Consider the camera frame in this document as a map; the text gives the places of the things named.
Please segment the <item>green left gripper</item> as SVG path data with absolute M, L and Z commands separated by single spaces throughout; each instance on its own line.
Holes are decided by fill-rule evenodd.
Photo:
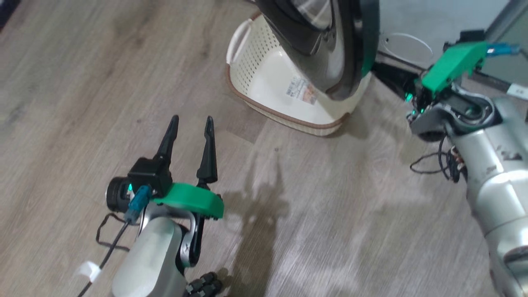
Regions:
M 155 154 L 155 159 L 162 160 L 170 165 L 174 141 L 179 131 L 179 116 L 174 115 L 170 119 L 169 126 Z M 196 177 L 198 184 L 172 184 L 166 196 L 154 198 L 153 202 L 158 205 L 167 205 L 181 210 L 187 210 L 201 214 L 207 218 L 223 219 L 224 203 L 216 193 L 210 191 L 209 184 L 218 180 L 217 155 L 215 143 L 215 127 L 212 116 L 206 119 L 204 128 L 205 145 L 200 167 Z

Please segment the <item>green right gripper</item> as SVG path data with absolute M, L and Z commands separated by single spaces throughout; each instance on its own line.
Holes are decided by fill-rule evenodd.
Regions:
M 371 73 L 402 99 L 413 98 L 414 113 L 423 113 L 430 105 L 445 98 L 451 85 L 465 73 L 483 65 L 487 43 L 460 42 L 451 45 L 435 64 L 417 73 L 375 62 Z

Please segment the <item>dark round washing machine door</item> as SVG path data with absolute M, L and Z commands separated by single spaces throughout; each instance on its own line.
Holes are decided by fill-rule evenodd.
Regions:
M 380 35 L 379 0 L 256 0 L 296 68 L 343 101 L 370 72 Z

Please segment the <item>white washing machine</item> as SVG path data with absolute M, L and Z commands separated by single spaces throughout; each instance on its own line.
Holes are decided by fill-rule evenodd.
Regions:
M 509 0 L 379 0 L 379 51 L 385 53 L 381 45 L 383 34 L 411 34 L 426 42 L 433 51 L 431 62 L 409 62 L 426 69 L 439 59 L 445 42 L 456 41 L 462 31 L 487 29 L 508 2 Z

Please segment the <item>printed basket label sticker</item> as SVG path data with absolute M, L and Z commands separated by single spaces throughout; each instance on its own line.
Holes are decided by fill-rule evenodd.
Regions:
M 306 79 L 294 76 L 285 92 L 291 98 L 315 105 L 317 101 L 317 89 Z

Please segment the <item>cream perforated laundry basket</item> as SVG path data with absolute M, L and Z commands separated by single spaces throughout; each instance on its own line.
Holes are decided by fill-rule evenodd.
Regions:
M 310 105 L 285 94 L 294 76 L 306 79 L 260 12 L 237 27 L 226 54 L 229 87 L 255 111 L 292 129 L 317 137 L 335 133 L 353 113 L 372 78 L 366 75 L 356 92 L 343 101 L 331 100 L 317 90 L 317 101 Z

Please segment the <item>round white filter cover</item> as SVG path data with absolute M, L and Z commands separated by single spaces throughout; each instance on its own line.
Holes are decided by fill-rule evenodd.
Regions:
M 387 33 L 381 36 L 383 51 L 390 56 L 413 63 L 431 62 L 431 47 L 421 39 L 407 33 Z

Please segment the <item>white tape tag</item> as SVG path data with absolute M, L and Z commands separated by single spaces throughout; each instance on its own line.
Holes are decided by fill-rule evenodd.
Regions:
M 101 271 L 102 269 L 100 268 L 99 265 L 91 261 L 86 261 L 86 262 L 83 262 L 77 268 L 77 270 L 75 271 L 75 274 L 82 275 L 83 277 L 86 277 L 90 283 L 93 283 L 97 280 Z

